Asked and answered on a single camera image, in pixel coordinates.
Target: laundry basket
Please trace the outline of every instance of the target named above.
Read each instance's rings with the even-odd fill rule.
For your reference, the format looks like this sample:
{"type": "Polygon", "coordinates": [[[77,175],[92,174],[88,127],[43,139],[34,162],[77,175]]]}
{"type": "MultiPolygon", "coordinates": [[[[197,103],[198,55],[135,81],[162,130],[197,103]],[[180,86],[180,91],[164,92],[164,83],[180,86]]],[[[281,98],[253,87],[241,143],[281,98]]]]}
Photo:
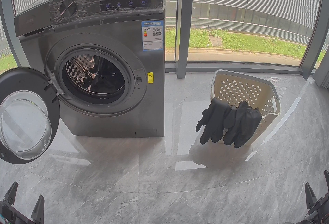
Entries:
{"type": "Polygon", "coordinates": [[[274,85],[246,74],[217,70],[211,87],[211,99],[214,97],[229,105],[238,106],[239,102],[246,101],[252,108],[259,108],[262,120],[245,145],[251,145],[281,113],[280,100],[274,85]]]}

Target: black clothing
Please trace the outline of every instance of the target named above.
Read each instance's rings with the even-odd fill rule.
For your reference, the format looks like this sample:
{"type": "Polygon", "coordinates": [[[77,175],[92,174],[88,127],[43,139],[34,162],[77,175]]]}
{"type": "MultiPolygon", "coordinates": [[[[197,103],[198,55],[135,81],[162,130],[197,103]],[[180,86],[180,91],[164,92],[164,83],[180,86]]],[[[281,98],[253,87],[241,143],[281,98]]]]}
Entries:
{"type": "Polygon", "coordinates": [[[201,144],[207,143],[210,138],[214,143],[223,138],[223,121],[226,117],[229,117],[228,124],[230,126],[234,125],[234,110],[226,102],[220,101],[216,97],[211,100],[208,109],[204,110],[202,115],[195,128],[195,131],[198,132],[202,125],[206,125],[200,138],[201,144]]]}
{"type": "Polygon", "coordinates": [[[259,109],[253,109],[247,102],[240,102],[236,108],[216,97],[202,115],[195,128],[198,132],[202,125],[206,126],[200,138],[201,144],[205,144],[210,138],[214,143],[218,142],[223,138],[223,129],[228,128],[223,139],[224,144],[231,145],[234,142],[235,148],[247,143],[261,121],[259,109]]]}

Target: yellow warning sticker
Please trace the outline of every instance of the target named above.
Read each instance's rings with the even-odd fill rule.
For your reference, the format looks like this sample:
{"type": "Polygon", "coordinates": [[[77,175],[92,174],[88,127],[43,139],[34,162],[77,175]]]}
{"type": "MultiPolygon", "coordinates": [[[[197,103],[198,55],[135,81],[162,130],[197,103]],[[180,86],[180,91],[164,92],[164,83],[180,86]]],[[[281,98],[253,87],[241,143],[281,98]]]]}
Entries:
{"type": "Polygon", "coordinates": [[[153,83],[153,73],[147,73],[148,81],[147,83],[153,83]]]}

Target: washing machine door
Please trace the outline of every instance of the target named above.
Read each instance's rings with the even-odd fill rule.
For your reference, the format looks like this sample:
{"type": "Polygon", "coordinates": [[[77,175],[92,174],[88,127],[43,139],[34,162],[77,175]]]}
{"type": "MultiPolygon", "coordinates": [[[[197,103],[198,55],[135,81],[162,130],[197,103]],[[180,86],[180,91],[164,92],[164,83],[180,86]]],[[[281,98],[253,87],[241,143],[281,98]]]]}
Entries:
{"type": "Polygon", "coordinates": [[[18,67],[0,75],[0,158],[12,164],[37,159],[53,141],[60,103],[51,81],[18,67]]]}

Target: washing machine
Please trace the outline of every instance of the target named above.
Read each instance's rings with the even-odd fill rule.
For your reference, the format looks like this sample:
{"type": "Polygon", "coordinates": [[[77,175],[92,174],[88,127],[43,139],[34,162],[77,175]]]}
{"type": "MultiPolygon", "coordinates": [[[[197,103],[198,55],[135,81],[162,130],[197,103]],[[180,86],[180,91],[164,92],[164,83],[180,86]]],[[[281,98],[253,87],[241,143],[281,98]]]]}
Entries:
{"type": "Polygon", "coordinates": [[[78,136],[164,136],[165,0],[40,0],[14,23],[31,67],[0,75],[2,159],[38,158],[60,118],[78,136]]]}

